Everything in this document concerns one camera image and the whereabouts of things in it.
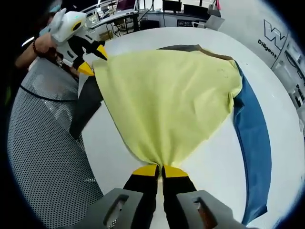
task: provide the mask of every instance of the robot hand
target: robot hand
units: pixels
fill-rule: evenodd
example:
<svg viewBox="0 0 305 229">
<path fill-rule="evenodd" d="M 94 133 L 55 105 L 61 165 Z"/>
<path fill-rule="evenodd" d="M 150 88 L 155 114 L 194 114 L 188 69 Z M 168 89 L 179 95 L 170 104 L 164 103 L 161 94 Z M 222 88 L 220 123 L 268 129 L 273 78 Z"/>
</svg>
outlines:
<svg viewBox="0 0 305 229">
<path fill-rule="evenodd" d="M 93 53 L 97 57 L 107 60 L 104 49 L 105 42 L 95 41 L 85 30 L 86 14 L 82 12 L 62 9 L 57 12 L 50 23 L 52 39 L 57 44 L 57 51 L 63 55 L 63 62 L 69 67 L 74 67 L 80 73 L 93 76 L 89 64 L 82 56 Z"/>
<path fill-rule="evenodd" d="M 164 211 L 171 229 L 246 229 L 232 210 L 204 190 L 197 191 L 181 169 L 163 166 Z M 149 229 L 156 209 L 159 166 L 135 170 L 124 188 L 115 188 L 89 206 L 87 215 L 66 229 Z"/>
</svg>

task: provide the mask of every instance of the yellow cloth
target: yellow cloth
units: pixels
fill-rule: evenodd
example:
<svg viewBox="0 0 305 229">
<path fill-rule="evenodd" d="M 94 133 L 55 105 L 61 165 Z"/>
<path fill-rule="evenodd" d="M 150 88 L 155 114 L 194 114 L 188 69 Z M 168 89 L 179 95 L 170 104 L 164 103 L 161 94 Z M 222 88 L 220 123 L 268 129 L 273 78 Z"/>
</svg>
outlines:
<svg viewBox="0 0 305 229">
<path fill-rule="evenodd" d="M 202 52 L 134 52 L 93 67 L 126 145 L 140 160 L 159 165 L 178 166 L 208 139 L 242 88 L 234 61 Z"/>
</svg>

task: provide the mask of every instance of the blue cloth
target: blue cloth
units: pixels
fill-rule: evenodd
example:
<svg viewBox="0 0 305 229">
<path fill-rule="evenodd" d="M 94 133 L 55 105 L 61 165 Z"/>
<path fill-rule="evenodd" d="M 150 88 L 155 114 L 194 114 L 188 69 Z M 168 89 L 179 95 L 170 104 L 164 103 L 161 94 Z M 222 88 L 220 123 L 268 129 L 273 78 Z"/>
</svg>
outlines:
<svg viewBox="0 0 305 229">
<path fill-rule="evenodd" d="M 267 212 L 271 148 L 262 109 L 242 70 L 236 65 L 243 88 L 234 98 L 234 127 L 244 159 L 247 198 L 242 223 L 247 225 Z"/>
</svg>

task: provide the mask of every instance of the white table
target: white table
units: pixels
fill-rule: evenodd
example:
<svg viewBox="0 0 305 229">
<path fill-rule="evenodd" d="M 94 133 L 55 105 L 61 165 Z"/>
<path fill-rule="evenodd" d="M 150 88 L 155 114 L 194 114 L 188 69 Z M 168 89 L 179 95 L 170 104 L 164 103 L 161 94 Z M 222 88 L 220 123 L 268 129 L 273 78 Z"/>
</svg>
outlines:
<svg viewBox="0 0 305 229">
<path fill-rule="evenodd" d="M 291 208 L 305 174 L 304 139 L 286 90 L 253 52 L 218 31 L 186 27 L 145 30 L 111 40 L 105 49 L 112 56 L 177 44 L 199 44 L 214 53 L 232 56 L 252 86 L 269 132 L 272 177 L 268 212 L 249 226 L 272 228 Z M 228 205 L 234 218 L 241 221 L 246 201 L 245 173 L 232 117 L 227 118 L 211 138 L 182 163 L 181 168 L 189 174 L 197 190 L 210 192 Z M 144 164 L 124 145 L 104 102 L 84 128 L 82 137 L 94 176 L 104 194 L 115 187 L 123 187 L 132 171 Z M 165 225 L 167 221 L 159 183 L 157 210 L 151 228 L 166 228 Z"/>
</svg>

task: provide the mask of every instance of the cable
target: cable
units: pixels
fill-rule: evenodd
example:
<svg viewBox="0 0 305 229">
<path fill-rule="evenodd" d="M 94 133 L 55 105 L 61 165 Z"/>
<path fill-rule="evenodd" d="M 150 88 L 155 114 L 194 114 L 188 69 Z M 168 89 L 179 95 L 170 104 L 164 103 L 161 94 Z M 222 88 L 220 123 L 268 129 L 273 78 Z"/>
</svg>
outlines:
<svg viewBox="0 0 305 229">
<path fill-rule="evenodd" d="M 165 13 L 165 11 L 163 10 L 163 21 L 164 21 L 164 27 L 166 27 L 166 24 L 165 24 L 165 19 L 164 19 L 164 13 Z"/>
<path fill-rule="evenodd" d="M 138 20 L 138 23 L 141 21 L 141 19 L 152 9 L 152 7 L 153 7 L 153 2 L 154 2 L 154 0 L 152 0 L 152 6 L 149 8 L 149 10 L 147 10 L 146 12 L 145 12 L 145 14 L 143 14 L 143 16 Z"/>
<path fill-rule="evenodd" d="M 114 24 L 114 26 L 116 27 L 116 28 L 118 28 L 118 32 L 119 32 L 119 36 L 121 36 L 121 33 L 120 33 L 120 29 L 119 29 L 119 27 L 116 25 L 116 24 Z"/>
<path fill-rule="evenodd" d="M 291 63 L 291 59 L 290 59 L 290 57 L 287 55 L 287 53 L 285 53 L 285 54 L 286 54 L 286 58 L 287 58 L 288 62 L 289 62 L 294 68 L 296 68 L 296 65 L 293 64 L 293 63 Z"/>
<path fill-rule="evenodd" d="M 25 92 L 33 95 L 34 97 L 36 98 L 39 98 L 39 99 L 44 99 L 44 100 L 48 100 L 48 101 L 52 101 L 52 102 L 61 102 L 61 103 L 64 103 L 64 102 L 76 102 L 77 100 L 58 100 L 58 99 L 50 99 L 50 98 L 47 98 L 47 97 L 43 97 L 43 96 L 40 96 L 40 95 L 37 95 L 31 91 L 29 91 L 28 89 L 24 88 L 22 85 L 20 85 L 20 88 L 22 90 L 24 90 Z"/>
<path fill-rule="evenodd" d="M 119 36 L 116 34 L 116 32 L 114 31 L 113 26 L 112 26 L 112 23 L 110 23 L 110 25 L 111 25 L 111 28 L 112 28 L 113 33 L 114 33 L 117 37 L 119 37 Z"/>
<path fill-rule="evenodd" d="M 106 25 L 106 29 L 107 29 L 107 32 L 108 32 L 108 36 L 109 36 L 109 38 L 110 38 L 110 40 L 111 40 L 111 36 L 110 36 L 110 34 L 109 34 L 109 30 L 108 30 L 107 24 L 105 24 L 105 25 Z"/>
</svg>

